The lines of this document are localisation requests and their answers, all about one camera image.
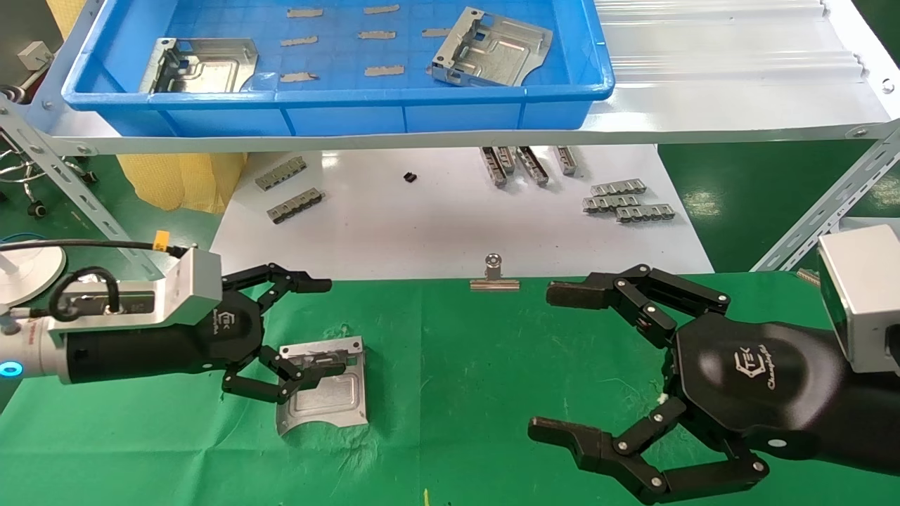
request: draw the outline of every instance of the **logo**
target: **logo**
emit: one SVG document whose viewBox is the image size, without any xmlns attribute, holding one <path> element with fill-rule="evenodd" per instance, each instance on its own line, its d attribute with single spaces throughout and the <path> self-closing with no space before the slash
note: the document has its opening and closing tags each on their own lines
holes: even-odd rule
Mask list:
<svg viewBox="0 0 900 506">
<path fill-rule="evenodd" d="M 749 378 L 755 378 L 769 371 L 766 386 L 769 387 L 769 390 L 775 390 L 775 364 L 772 362 L 772 354 L 769 350 L 764 345 L 760 345 L 759 353 L 751 351 L 750 348 L 740 348 L 740 350 L 734 352 L 734 367 Z"/>
<path fill-rule="evenodd" d="M 218 335 L 220 329 L 230 329 L 231 325 L 234 325 L 236 319 L 233 312 L 219 312 L 219 310 L 212 310 L 212 335 Z"/>
</svg>

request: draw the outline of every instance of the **metal shelf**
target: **metal shelf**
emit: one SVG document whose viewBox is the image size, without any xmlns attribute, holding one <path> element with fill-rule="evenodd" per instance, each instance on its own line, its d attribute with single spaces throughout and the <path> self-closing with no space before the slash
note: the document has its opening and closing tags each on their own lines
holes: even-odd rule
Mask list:
<svg viewBox="0 0 900 506">
<path fill-rule="evenodd" d="M 900 70 L 851 0 L 596 0 L 618 84 L 576 131 L 122 137 L 59 95 L 94 2 L 22 110 L 59 155 L 884 139 L 900 118 L 900 93 L 884 91 Z"/>
</svg>

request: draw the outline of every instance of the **green floor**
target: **green floor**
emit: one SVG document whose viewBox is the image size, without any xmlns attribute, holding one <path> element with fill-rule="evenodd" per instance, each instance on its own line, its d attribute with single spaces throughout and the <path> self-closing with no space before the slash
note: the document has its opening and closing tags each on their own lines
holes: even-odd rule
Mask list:
<svg viewBox="0 0 900 506">
<path fill-rule="evenodd" d="M 894 55 L 900 55 L 900 2 L 857 0 L 858 8 Z M 660 146 L 660 154 L 717 272 L 745 271 L 794 224 L 869 144 L 865 141 L 767 142 Z M 125 230 L 150 240 L 158 229 L 170 230 L 172 242 L 208 247 L 219 217 L 200 212 L 164 212 L 142 202 L 122 175 L 114 157 L 96 157 L 90 168 L 101 182 L 94 188 Z M 25 214 L 27 200 L 9 185 L 10 202 L 0 204 L 0 237 L 33 231 L 51 238 L 100 238 L 78 209 L 50 182 L 35 193 L 49 207 L 40 221 Z M 777 206 L 766 203 L 778 202 Z M 885 176 L 857 206 L 855 216 L 900 216 L 900 173 Z M 94 250 L 73 250 L 71 265 L 82 266 Z M 119 276 L 137 276 L 115 252 L 103 263 Z"/>
</svg>

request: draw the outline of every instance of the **sheet metal part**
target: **sheet metal part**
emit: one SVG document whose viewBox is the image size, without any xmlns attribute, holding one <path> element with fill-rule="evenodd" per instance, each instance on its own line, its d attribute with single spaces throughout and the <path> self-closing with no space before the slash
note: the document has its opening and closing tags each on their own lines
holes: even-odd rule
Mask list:
<svg viewBox="0 0 900 506">
<path fill-rule="evenodd" d="M 370 32 L 359 32 L 357 35 L 360 39 L 388 40 L 395 39 L 397 32 L 387 32 L 385 30 L 372 30 Z"/>
<path fill-rule="evenodd" d="M 257 71 L 252 39 L 157 39 L 139 93 L 230 93 Z"/>
<path fill-rule="evenodd" d="M 311 421 L 324 421 L 335 427 L 369 423 L 365 408 L 365 344 L 362 337 L 283 346 L 281 356 L 300 368 L 313 361 L 346 361 L 346 371 L 339 376 L 322 378 L 318 388 L 297 392 L 288 402 L 278 405 L 275 426 L 279 436 Z"/>
<path fill-rule="evenodd" d="M 302 46 L 305 44 L 315 44 L 319 41 L 319 35 L 311 35 L 310 37 L 302 37 L 300 39 L 286 39 L 282 41 L 283 48 L 289 48 L 291 46 Z"/>
<path fill-rule="evenodd" d="M 618 207 L 635 207 L 641 205 L 634 195 L 610 195 L 606 197 L 588 197 L 581 201 L 584 212 L 608 212 Z"/>
<path fill-rule="evenodd" d="M 497 253 L 490 253 L 484 259 L 484 279 L 472 279 L 469 281 L 469 289 L 473 292 L 517 292 L 519 282 L 517 279 L 503 279 L 501 266 L 503 258 Z"/>
<path fill-rule="evenodd" d="M 431 60 L 431 76 L 458 86 L 521 86 L 544 64 L 553 37 L 539 26 L 466 7 Z"/>
<path fill-rule="evenodd" d="M 380 5 L 376 7 L 364 7 L 363 13 L 365 14 L 386 14 L 393 13 L 395 11 L 400 10 L 400 4 L 395 5 Z"/>
<path fill-rule="evenodd" d="M 278 224 L 294 216 L 294 214 L 309 209 L 313 205 L 322 202 L 322 198 L 324 196 L 324 193 L 315 188 L 311 188 L 303 192 L 302 194 L 295 196 L 291 200 L 276 205 L 272 209 L 268 210 L 266 214 L 268 214 L 269 219 L 272 220 L 272 223 Z"/>
<path fill-rule="evenodd" d="M 572 150 L 569 149 L 568 146 L 557 146 L 555 151 L 556 157 L 560 159 L 562 175 L 575 176 L 575 171 L 578 170 L 578 164 L 575 163 L 575 157 L 572 155 Z"/>
<path fill-rule="evenodd" d="M 642 194 L 647 191 L 647 185 L 640 179 L 627 179 L 614 183 L 594 185 L 590 188 L 590 194 L 605 197 L 607 195 Z"/>
<path fill-rule="evenodd" d="M 497 153 L 497 160 L 499 160 L 500 166 L 507 176 L 512 174 L 516 170 L 516 158 L 512 154 L 512 149 L 509 146 L 498 146 L 494 148 L 494 152 Z"/>
<path fill-rule="evenodd" d="M 283 83 L 302 83 L 304 81 L 317 81 L 319 74 L 312 72 L 294 72 L 293 74 L 282 74 L 281 82 Z"/>
<path fill-rule="evenodd" d="M 525 171 L 535 180 L 535 183 L 538 186 L 546 186 L 547 182 L 550 181 L 550 177 L 547 175 L 547 171 L 544 170 L 544 166 L 541 165 L 541 161 L 537 159 L 535 152 L 528 146 L 519 146 L 516 148 L 516 152 L 518 158 L 522 160 L 522 165 L 525 166 Z"/>
<path fill-rule="evenodd" d="M 484 166 L 488 168 L 488 175 L 490 180 L 494 182 L 494 186 L 498 188 L 506 186 L 506 173 L 503 172 L 503 166 L 497 158 L 497 153 L 492 148 L 482 147 L 481 160 L 484 161 Z"/>
<path fill-rule="evenodd" d="M 306 162 L 303 161 L 303 157 L 291 158 L 278 167 L 275 167 L 272 170 L 266 172 L 262 176 L 257 177 L 256 185 L 259 186 L 263 191 L 267 191 L 275 186 L 280 185 L 284 181 L 287 181 L 291 177 L 300 174 L 300 172 L 304 168 L 306 168 Z"/>
<path fill-rule="evenodd" d="M 288 9 L 289 18 L 316 18 L 322 15 L 322 9 Z"/>
<path fill-rule="evenodd" d="M 619 207 L 616 209 L 616 221 L 620 223 L 671 220 L 674 217 L 675 211 L 667 203 Z"/>
<path fill-rule="evenodd" d="M 389 67 L 366 67 L 365 74 L 368 77 L 378 76 L 398 76 L 406 72 L 406 68 L 402 65 L 391 65 Z"/>
</svg>

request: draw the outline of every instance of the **wheel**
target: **wheel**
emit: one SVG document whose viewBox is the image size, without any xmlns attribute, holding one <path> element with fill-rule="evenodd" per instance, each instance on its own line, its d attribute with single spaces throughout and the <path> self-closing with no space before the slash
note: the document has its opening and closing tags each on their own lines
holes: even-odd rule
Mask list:
<svg viewBox="0 0 900 506">
<path fill-rule="evenodd" d="M 47 216 L 47 208 L 44 207 L 44 203 L 40 200 L 35 201 L 28 206 L 28 215 L 34 216 L 35 219 L 39 220 L 40 218 Z"/>
<path fill-rule="evenodd" d="M 94 183 L 99 181 L 99 179 L 97 179 L 97 174 L 94 174 L 94 172 L 90 170 L 79 177 L 81 177 L 81 180 L 85 182 L 85 185 L 93 185 Z"/>
</svg>

